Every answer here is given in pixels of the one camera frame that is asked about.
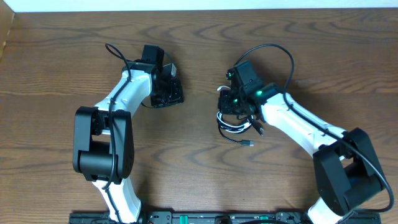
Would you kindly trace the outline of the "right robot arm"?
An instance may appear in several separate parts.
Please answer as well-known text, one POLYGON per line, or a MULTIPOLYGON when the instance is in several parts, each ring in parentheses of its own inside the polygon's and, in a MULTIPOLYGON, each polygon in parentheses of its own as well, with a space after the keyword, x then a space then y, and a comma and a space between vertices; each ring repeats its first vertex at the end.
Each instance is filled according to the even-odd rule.
POLYGON ((220 91, 219 117, 243 115, 259 133, 263 121, 284 132, 313 159, 320 198, 308 209, 312 223, 339 223, 359 213, 359 206, 382 192, 385 175, 369 136, 346 131, 315 116, 276 83, 259 78, 250 62, 226 72, 231 86, 220 91))

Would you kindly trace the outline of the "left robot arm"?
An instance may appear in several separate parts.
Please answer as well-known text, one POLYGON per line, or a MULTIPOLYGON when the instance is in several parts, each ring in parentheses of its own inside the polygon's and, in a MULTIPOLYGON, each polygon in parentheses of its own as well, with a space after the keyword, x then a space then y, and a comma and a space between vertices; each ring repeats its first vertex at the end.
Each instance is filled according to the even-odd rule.
POLYGON ((92 107, 75 113, 73 169, 92 182, 102 194, 107 212, 71 213, 70 223, 148 223, 130 174, 134 164, 132 118, 146 98, 150 108, 183 103, 181 81, 167 53, 145 45, 142 56, 128 60, 112 44, 106 49, 124 62, 121 79, 109 95, 92 107))

